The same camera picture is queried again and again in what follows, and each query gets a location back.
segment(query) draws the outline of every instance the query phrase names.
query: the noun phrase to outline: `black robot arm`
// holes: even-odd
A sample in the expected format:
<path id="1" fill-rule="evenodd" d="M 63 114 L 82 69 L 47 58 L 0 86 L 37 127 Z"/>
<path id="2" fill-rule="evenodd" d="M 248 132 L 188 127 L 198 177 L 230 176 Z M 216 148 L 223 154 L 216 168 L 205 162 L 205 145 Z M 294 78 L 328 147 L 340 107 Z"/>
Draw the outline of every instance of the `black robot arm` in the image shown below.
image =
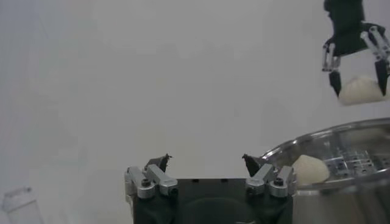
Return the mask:
<path id="1" fill-rule="evenodd" d="M 330 73 L 330 85 L 336 94 L 339 95 L 341 90 L 338 71 L 341 57 L 368 48 L 375 57 L 378 85 L 386 95 L 390 43 L 385 37 L 385 28 L 364 21 L 363 0 L 325 0 L 324 8 L 329 12 L 334 32 L 324 44 L 322 70 Z"/>

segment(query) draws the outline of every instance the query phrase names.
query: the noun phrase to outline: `metal bowl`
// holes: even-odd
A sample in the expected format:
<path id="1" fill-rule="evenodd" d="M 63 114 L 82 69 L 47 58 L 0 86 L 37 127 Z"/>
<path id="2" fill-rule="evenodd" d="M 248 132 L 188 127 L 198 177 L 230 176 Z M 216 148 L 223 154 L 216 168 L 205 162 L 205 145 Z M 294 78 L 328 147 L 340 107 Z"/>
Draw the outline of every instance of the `metal bowl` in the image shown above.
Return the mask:
<path id="1" fill-rule="evenodd" d="M 330 178 L 297 187 L 294 223 L 390 223 L 390 118 L 304 135 L 261 158 L 280 168 L 300 155 L 323 160 Z"/>

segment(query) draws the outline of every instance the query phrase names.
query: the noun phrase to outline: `screw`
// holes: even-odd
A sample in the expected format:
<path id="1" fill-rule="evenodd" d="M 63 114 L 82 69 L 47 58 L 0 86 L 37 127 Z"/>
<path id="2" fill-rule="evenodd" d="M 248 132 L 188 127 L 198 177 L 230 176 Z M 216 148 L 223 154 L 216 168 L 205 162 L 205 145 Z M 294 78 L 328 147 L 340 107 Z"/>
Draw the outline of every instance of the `screw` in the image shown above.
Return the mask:
<path id="1" fill-rule="evenodd" d="M 276 186 L 279 186 L 279 187 L 281 187 L 281 186 L 283 186 L 283 184 L 284 184 L 284 181 L 283 181 L 283 179 L 281 179 L 281 178 L 276 178 L 275 180 L 274 180 L 274 184 L 276 185 Z"/>
<path id="2" fill-rule="evenodd" d="M 141 185 L 142 187 L 149 187 L 151 185 L 151 181 L 148 179 L 143 179 Z"/>

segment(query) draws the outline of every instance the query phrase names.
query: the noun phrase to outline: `white foam object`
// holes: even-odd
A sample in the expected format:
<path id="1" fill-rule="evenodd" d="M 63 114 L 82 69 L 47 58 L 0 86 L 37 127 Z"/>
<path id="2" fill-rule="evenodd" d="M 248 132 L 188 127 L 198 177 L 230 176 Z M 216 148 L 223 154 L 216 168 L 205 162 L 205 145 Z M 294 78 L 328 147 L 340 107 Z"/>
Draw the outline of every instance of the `white foam object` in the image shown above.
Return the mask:
<path id="1" fill-rule="evenodd" d="M 324 182 L 329 178 L 327 165 L 320 159 L 301 155 L 292 165 L 297 175 L 297 184 L 309 185 Z"/>
<path id="2" fill-rule="evenodd" d="M 354 77 L 341 88 L 339 101 L 341 104 L 349 106 L 384 101 L 389 99 L 389 96 L 389 91 L 387 95 L 382 95 L 375 80 L 367 76 L 359 76 Z"/>

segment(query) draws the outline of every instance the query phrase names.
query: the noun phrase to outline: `gray background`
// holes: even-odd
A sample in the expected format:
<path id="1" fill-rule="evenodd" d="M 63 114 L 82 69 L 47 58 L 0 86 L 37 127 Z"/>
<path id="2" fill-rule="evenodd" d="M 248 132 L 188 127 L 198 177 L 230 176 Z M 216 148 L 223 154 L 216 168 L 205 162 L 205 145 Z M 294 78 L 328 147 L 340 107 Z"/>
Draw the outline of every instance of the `gray background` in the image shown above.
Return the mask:
<path id="1" fill-rule="evenodd" d="M 390 27 L 390 1 L 366 2 Z M 32 186 L 47 224 L 130 223 L 128 165 L 168 152 L 175 177 L 245 177 L 243 153 L 389 116 L 336 100 L 322 3 L 0 0 L 0 195 Z M 344 81 L 372 62 L 343 59 Z"/>

